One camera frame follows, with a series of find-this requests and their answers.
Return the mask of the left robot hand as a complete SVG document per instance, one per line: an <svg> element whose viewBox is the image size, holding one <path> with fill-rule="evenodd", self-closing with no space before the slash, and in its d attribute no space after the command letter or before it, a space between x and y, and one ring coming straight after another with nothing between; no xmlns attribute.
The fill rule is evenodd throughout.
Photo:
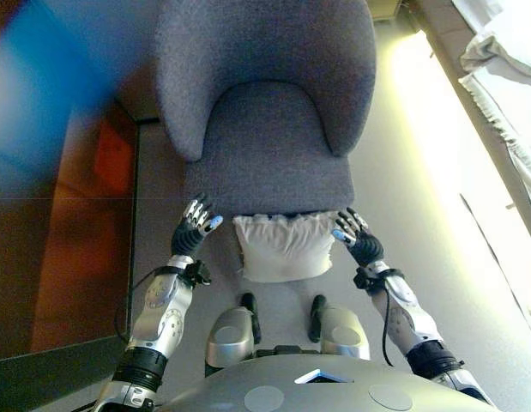
<svg viewBox="0 0 531 412"><path fill-rule="evenodd" d="M214 204L205 193L199 193L186 205L174 229L171 254L193 258L202 242L223 223L223 216L213 212Z"/></svg>

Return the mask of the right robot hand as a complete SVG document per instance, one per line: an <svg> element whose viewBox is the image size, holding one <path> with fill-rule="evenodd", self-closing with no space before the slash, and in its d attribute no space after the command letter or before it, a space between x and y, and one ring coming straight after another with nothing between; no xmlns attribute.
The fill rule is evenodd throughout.
<svg viewBox="0 0 531 412"><path fill-rule="evenodd" d="M362 216L350 207L337 212L331 234L347 248L360 267L367 267L384 258L382 243L372 234Z"/></svg>

